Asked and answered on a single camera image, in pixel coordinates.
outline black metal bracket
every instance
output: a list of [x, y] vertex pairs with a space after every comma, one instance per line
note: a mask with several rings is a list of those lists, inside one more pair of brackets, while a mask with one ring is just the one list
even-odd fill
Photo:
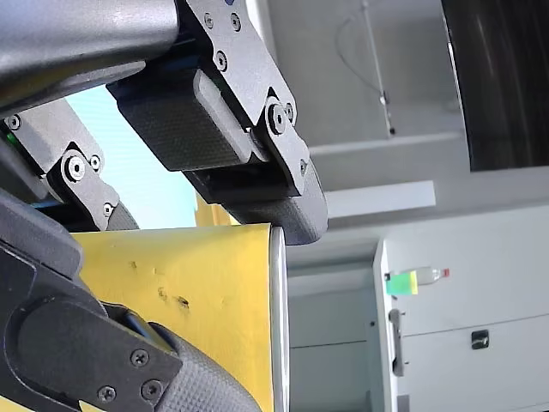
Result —
[[64, 228], [2, 191], [0, 212], [0, 396], [46, 412], [77, 411], [80, 400], [154, 410], [178, 356], [78, 284], [81, 248]]

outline white cabinet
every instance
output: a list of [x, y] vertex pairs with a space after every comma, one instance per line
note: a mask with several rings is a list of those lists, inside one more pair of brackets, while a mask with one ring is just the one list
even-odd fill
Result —
[[480, 327], [489, 330], [490, 347], [472, 350], [478, 329], [404, 338], [410, 363], [399, 392], [410, 395], [412, 412], [546, 410], [549, 317]]
[[387, 237], [390, 270], [450, 268], [399, 297], [404, 336], [549, 314], [549, 208], [403, 225]]

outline metal rim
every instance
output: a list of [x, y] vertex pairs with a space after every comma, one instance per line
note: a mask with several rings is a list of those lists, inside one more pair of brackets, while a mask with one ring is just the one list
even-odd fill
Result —
[[286, 241], [281, 227], [272, 227], [269, 239], [269, 305], [271, 315], [271, 354], [274, 412], [290, 410], [290, 331]]

